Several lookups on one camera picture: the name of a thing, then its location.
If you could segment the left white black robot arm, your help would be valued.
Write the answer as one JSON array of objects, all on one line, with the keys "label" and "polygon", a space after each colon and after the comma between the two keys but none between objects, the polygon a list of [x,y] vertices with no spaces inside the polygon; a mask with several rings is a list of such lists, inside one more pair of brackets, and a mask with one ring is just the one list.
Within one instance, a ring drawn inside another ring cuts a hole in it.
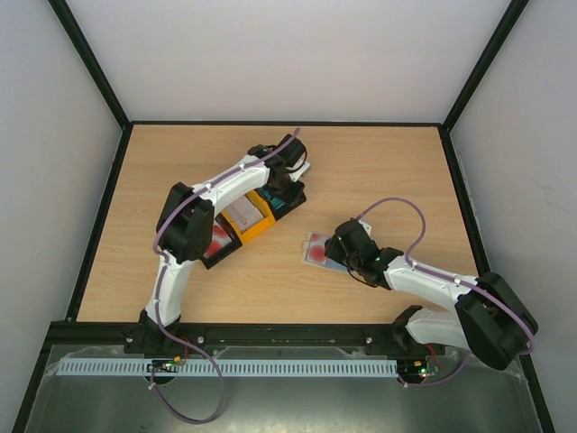
[{"label": "left white black robot arm", "polygon": [[188,276],[197,262],[211,268],[306,202],[310,168],[296,133],[277,145],[256,145],[212,179],[169,191],[152,250],[160,259],[151,299],[139,318],[144,345],[164,347],[178,326]]}]

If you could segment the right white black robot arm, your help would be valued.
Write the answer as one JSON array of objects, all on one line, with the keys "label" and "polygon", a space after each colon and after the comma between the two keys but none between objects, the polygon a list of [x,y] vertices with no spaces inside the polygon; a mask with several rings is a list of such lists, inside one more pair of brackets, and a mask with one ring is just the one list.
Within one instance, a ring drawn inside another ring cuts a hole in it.
[{"label": "right white black robot arm", "polygon": [[325,241],[325,255],[372,287],[410,293],[438,306],[437,311],[418,309],[395,328],[393,342],[403,353],[425,344],[448,345],[502,371],[533,346],[536,320],[495,272],[473,277],[423,265],[398,249],[378,247],[357,219],[335,229]]}]

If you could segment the beige card holder wallet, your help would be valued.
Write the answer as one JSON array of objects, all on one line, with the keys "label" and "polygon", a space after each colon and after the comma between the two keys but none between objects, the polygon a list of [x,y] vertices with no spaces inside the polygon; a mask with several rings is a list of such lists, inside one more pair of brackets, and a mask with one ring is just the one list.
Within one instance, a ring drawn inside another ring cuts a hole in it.
[{"label": "beige card holder wallet", "polygon": [[325,256],[325,242],[329,235],[309,232],[302,244],[301,262],[327,270],[347,273],[346,267]]}]

